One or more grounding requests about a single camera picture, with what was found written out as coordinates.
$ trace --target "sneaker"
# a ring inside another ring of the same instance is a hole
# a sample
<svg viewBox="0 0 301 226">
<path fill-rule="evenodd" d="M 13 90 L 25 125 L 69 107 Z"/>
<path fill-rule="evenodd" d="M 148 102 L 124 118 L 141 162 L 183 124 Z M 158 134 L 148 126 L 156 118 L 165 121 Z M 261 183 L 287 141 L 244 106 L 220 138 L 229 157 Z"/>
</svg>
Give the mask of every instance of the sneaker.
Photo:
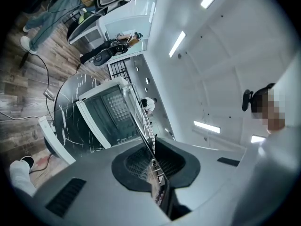
<svg viewBox="0 0 301 226">
<path fill-rule="evenodd" d="M 23 32 L 29 32 L 30 29 L 27 29 L 26 26 L 23 27 Z"/>
<path fill-rule="evenodd" d="M 29 170 L 31 170 L 33 165 L 34 165 L 34 159 L 31 156 L 24 156 L 24 157 L 21 158 L 20 161 L 27 162 L 28 165 L 29 165 Z"/>
<path fill-rule="evenodd" d="M 31 54 L 35 55 L 37 53 L 37 51 L 30 49 L 30 38 L 26 36 L 22 36 L 20 39 L 20 44 L 22 48 L 24 48 L 26 51 L 30 52 Z"/>
</svg>

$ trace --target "marble tabletop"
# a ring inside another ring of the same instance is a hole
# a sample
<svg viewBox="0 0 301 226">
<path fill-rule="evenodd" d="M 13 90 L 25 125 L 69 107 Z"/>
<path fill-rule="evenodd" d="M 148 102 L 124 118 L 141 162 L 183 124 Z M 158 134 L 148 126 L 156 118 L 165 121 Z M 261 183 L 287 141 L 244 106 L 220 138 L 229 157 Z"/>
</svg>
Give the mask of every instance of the marble tabletop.
<svg viewBox="0 0 301 226">
<path fill-rule="evenodd" d="M 78 73 L 69 78 L 57 94 L 54 111 L 56 136 L 74 159 L 104 149 L 76 106 L 81 94 L 100 84 L 92 76 Z"/>
</svg>

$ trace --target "table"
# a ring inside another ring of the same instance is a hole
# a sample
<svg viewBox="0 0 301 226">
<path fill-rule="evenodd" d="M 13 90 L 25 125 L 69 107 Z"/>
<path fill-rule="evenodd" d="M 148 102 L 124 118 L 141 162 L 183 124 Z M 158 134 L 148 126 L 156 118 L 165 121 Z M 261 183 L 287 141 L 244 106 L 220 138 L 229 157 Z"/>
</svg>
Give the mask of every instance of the table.
<svg viewBox="0 0 301 226">
<path fill-rule="evenodd" d="M 92 76 L 79 73 L 69 78 L 56 96 L 54 111 L 56 137 L 74 159 L 104 149 L 76 106 L 80 95 L 100 84 Z"/>
</svg>

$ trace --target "light blue pants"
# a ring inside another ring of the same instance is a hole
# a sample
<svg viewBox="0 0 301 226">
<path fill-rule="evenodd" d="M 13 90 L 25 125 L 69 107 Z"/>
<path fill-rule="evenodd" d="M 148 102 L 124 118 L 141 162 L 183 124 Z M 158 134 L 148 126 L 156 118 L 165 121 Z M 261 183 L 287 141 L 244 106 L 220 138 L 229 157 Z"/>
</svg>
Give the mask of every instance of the light blue pants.
<svg viewBox="0 0 301 226">
<path fill-rule="evenodd" d="M 25 25 L 26 29 L 36 28 L 42 25 L 37 35 L 30 41 L 31 50 L 36 51 L 38 49 L 39 45 L 51 35 L 64 16 L 84 7 L 85 5 L 81 0 L 58 0 L 49 9 L 50 12 L 45 11 L 37 18 L 30 19 Z"/>
</svg>

